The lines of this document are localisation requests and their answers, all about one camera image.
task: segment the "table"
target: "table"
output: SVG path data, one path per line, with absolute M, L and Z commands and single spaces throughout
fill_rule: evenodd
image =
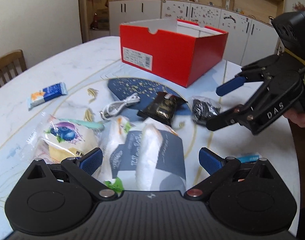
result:
M 107 89 L 107 79 L 136 77 L 158 82 L 176 91 L 185 99 L 193 95 L 206 96 L 220 102 L 224 109 L 244 103 L 260 85 L 250 84 L 219 98 L 218 85 L 233 78 L 240 66 L 222 60 L 214 68 L 185 89 L 163 78 L 124 64 L 120 60 L 119 37 L 104 37 L 57 54 L 14 78 L 0 89 L 0 239 L 11 232 L 4 214 L 8 194 L 27 167 L 22 161 L 26 140 L 40 122 L 42 112 L 58 118 L 83 119 L 85 110 L 91 108 L 95 121 L 100 121 L 99 111 L 113 99 Z M 59 97 L 27 110 L 27 97 L 34 91 L 57 82 L 65 82 L 69 95 Z M 99 100 L 91 103 L 87 88 L 100 91 Z M 182 129 L 179 123 L 184 122 Z M 241 153 L 259 153 L 268 158 L 280 174 L 297 202 L 297 214 L 290 231 L 296 234 L 300 206 L 299 171 L 293 138 L 288 121 L 278 119 L 258 136 L 239 125 L 216 132 L 195 125 L 189 115 L 174 117 L 173 127 L 183 140 L 187 189 L 205 179 L 208 173 L 198 162 L 201 147 L 208 147 L 221 157 L 240 156 Z

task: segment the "white cabinet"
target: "white cabinet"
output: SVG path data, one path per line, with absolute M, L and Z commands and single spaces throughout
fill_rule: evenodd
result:
M 161 18 L 189 20 L 190 3 L 181 1 L 162 2 Z
M 278 41 L 275 29 L 267 24 L 251 20 L 248 40 L 241 66 L 274 54 Z
M 189 20 L 201 27 L 208 25 L 218 28 L 221 9 L 202 4 L 190 5 Z
M 228 38 L 223 58 L 240 65 L 245 51 L 251 19 L 241 14 L 221 10 L 219 29 L 227 31 Z
M 124 22 L 160 19 L 160 0 L 121 0 L 109 2 L 110 35 L 119 36 Z

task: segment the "human hand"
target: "human hand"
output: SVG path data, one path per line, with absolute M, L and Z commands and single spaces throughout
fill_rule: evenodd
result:
M 295 109 L 291 108 L 284 113 L 284 117 L 288 118 L 299 127 L 305 127 L 305 113 L 298 113 Z

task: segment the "white usb cable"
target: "white usb cable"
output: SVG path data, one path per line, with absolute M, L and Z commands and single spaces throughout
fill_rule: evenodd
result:
M 116 116 L 120 113 L 120 111 L 126 107 L 131 106 L 140 101 L 140 97 L 137 93 L 133 93 L 131 96 L 125 98 L 121 101 L 114 101 L 103 108 L 100 112 L 102 119 L 108 120 L 113 116 Z

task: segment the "red box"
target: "red box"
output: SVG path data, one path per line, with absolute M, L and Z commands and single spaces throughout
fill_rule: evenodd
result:
M 188 87 L 222 60 L 228 33 L 174 19 L 120 25 L 124 63 Z

